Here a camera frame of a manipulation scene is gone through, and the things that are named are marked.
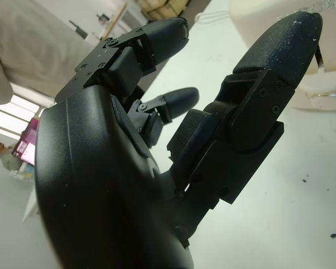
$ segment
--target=robotic hand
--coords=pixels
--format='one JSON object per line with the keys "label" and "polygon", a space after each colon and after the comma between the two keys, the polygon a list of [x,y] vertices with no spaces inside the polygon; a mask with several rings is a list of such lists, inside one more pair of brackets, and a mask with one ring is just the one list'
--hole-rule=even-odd
{"label": "robotic hand", "polygon": [[298,12],[268,29],[216,99],[188,111],[164,173],[149,148],[198,92],[146,103],[132,96],[142,76],[187,43],[186,22],[171,18],[102,41],[39,125],[36,195],[62,267],[193,268],[188,239],[219,199],[233,203],[282,135],[277,118],[321,28],[318,14]]}

